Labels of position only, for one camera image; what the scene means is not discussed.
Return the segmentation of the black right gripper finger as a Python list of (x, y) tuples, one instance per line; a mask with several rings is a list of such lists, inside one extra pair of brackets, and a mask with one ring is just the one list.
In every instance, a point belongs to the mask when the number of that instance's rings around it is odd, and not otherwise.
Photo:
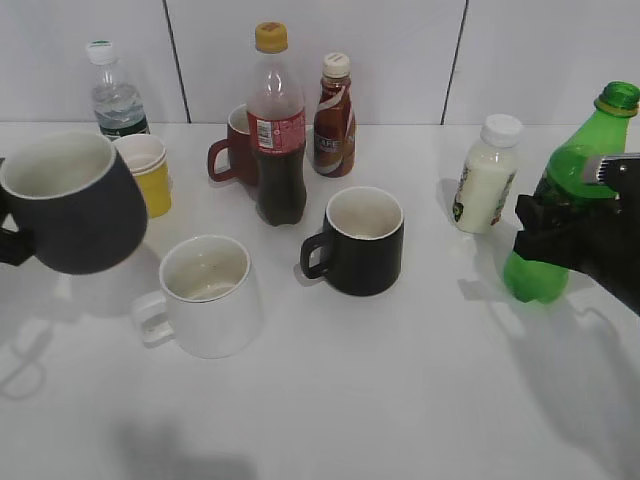
[(514, 249), (525, 260), (583, 273), (639, 312), (639, 197), (622, 194), (580, 214), (519, 195), (523, 229)]

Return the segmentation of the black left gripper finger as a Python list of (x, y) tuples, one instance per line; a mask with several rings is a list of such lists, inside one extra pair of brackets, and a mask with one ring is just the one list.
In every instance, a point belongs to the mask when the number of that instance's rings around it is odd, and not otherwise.
[[(24, 193), (18, 185), (26, 172), (28, 165), (24, 164), (25, 157), (8, 157), (1, 160), (1, 224), (6, 217), (15, 212), (22, 212), (28, 202), (35, 197)], [(1, 262), (13, 266), (20, 266), (35, 253), (33, 234), (20, 227), (17, 231), (1, 227)]]

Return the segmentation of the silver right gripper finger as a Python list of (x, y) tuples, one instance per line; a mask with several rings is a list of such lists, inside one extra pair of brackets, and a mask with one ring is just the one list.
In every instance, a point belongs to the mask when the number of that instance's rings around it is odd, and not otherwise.
[(639, 153), (593, 155), (582, 170), (586, 185), (630, 186), (639, 182)]

